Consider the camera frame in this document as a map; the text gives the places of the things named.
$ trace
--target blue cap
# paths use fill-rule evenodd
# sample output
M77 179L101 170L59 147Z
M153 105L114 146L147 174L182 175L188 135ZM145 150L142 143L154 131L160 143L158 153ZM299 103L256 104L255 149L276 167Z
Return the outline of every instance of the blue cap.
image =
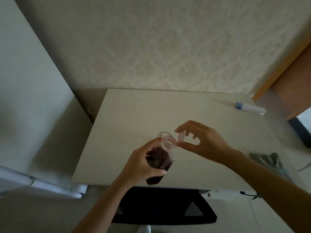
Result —
M235 103L235 107L236 107L238 110L241 110L242 107L243 107L243 103L242 103L242 102L236 102L236 103Z

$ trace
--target white table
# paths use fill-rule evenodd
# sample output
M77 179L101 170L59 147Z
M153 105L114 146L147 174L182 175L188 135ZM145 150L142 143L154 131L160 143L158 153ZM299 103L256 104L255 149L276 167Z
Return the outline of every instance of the white table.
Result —
M73 181L111 184L134 149L161 131L177 138L174 130L187 120L215 128L232 147L245 154L277 152L293 180L300 181L264 117L237 110L236 101L254 105L246 94L109 89ZM181 148L176 148L175 153L175 162L155 186L252 190L241 177L223 165Z

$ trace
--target wallpaper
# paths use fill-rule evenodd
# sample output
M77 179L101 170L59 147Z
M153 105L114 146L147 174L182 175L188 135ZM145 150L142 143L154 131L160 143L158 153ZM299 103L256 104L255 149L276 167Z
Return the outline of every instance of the wallpaper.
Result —
M89 114L105 88L249 93L311 0L15 0Z

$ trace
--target bottle neck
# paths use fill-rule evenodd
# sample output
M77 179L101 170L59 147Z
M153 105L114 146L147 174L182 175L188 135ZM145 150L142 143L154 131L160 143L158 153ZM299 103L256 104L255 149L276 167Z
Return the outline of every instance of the bottle neck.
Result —
M171 152L176 148L176 140L174 137L168 135L161 141L161 147L167 152Z

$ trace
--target dark red liquid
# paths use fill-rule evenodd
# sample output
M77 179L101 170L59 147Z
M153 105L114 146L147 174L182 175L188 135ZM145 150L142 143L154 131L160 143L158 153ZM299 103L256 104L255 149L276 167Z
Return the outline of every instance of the dark red liquid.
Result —
M168 170L173 164L173 161L169 157L169 153L162 147L156 147L146 153L146 160L150 167ZM146 180L148 185L158 184L163 176L155 176Z

